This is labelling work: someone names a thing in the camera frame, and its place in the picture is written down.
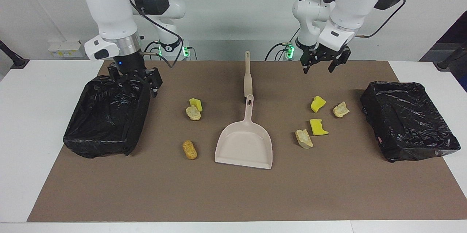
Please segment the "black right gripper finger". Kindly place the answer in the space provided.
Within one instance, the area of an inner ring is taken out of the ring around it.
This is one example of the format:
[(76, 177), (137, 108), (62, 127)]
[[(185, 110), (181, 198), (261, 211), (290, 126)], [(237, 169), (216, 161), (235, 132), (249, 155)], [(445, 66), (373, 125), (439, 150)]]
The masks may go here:
[(119, 80), (119, 85), (122, 87), (123, 89), (123, 92), (128, 95), (128, 96), (131, 96), (132, 93), (133, 93), (133, 88), (132, 88), (132, 85), (131, 85), (131, 80), (128, 80), (128, 79), (120, 79)]
[(162, 85), (162, 78), (157, 67), (153, 67), (149, 70), (149, 85), (151, 97), (155, 98), (158, 94), (158, 89)]

